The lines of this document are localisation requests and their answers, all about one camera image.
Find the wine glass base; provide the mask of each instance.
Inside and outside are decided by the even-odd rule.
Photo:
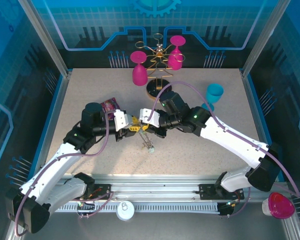
[[[212,103],[209,103],[209,106],[213,112],[215,110],[215,107],[212,105]],[[202,104],[201,107],[209,111],[208,106],[205,103]]]
[[[156,99],[158,94],[160,93],[161,89],[167,86],[170,82],[165,79],[153,79],[146,85],[146,92],[149,95],[150,98]],[[169,86],[166,90],[164,90],[165,93],[170,92],[172,90],[172,86]]]

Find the blue plastic cup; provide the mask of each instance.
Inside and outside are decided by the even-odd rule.
[[[210,84],[206,90],[206,100],[209,104],[218,102],[224,94],[224,88],[217,83]]]

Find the yellow object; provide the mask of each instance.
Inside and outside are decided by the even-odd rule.
[[[140,129],[145,131],[146,129],[148,129],[148,127],[149,127],[149,124],[141,127],[141,122],[139,122],[139,120],[135,116],[133,116],[132,117],[132,126],[129,127],[129,130],[131,132],[139,132]]]

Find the speckled countertop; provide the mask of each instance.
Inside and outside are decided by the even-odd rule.
[[[206,93],[207,86],[219,83],[224,94],[214,104],[215,114],[224,123],[258,139],[252,113],[238,69],[183,68],[168,79],[186,81]],[[188,87],[174,85],[190,108],[200,106],[202,101]],[[146,86],[132,83],[132,69],[122,68],[76,68],[73,70],[56,125],[48,160],[54,155],[67,132],[81,119],[81,112],[90,102],[101,103],[115,97],[120,108],[139,116],[141,108],[151,109],[153,100],[147,96]],[[246,166],[239,157],[214,142],[185,134],[176,129],[169,130],[161,139],[149,134],[155,152],[142,148],[138,134],[116,142],[109,137],[108,144],[98,157],[83,157],[68,171],[68,174],[154,174],[154,175],[204,175],[218,176],[224,171]],[[96,153],[102,144],[89,150]]]

